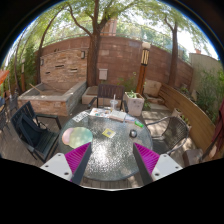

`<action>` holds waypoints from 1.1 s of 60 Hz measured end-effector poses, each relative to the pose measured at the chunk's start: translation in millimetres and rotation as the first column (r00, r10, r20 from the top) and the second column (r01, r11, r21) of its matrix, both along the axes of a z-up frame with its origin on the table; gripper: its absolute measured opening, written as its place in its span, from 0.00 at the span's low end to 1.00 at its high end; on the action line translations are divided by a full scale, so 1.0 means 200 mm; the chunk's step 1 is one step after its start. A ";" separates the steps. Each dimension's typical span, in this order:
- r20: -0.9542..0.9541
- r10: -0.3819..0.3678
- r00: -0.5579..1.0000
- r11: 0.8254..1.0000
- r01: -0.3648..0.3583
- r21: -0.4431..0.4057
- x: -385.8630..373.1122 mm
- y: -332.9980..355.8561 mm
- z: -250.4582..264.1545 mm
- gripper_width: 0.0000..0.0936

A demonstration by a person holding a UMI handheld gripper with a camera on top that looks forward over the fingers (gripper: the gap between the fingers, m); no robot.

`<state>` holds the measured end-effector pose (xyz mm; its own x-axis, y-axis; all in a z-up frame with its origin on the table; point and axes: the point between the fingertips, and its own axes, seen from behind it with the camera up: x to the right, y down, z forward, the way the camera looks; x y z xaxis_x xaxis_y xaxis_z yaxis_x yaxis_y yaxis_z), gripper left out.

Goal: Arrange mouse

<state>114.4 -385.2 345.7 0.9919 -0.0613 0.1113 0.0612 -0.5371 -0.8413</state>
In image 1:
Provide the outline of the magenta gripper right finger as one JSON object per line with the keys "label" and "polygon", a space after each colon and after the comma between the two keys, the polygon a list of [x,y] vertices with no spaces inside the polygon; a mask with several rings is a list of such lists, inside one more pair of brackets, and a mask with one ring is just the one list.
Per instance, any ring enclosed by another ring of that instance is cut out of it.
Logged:
{"label": "magenta gripper right finger", "polygon": [[159,155],[138,143],[133,144],[133,154],[144,185],[182,169],[169,155]]}

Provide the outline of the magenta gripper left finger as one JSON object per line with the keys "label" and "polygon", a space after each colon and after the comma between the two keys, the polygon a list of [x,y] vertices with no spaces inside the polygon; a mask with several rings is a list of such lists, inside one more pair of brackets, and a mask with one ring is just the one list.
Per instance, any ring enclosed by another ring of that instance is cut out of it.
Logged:
{"label": "magenta gripper left finger", "polygon": [[41,169],[79,185],[91,153],[91,143],[86,143],[66,154],[57,153]]}

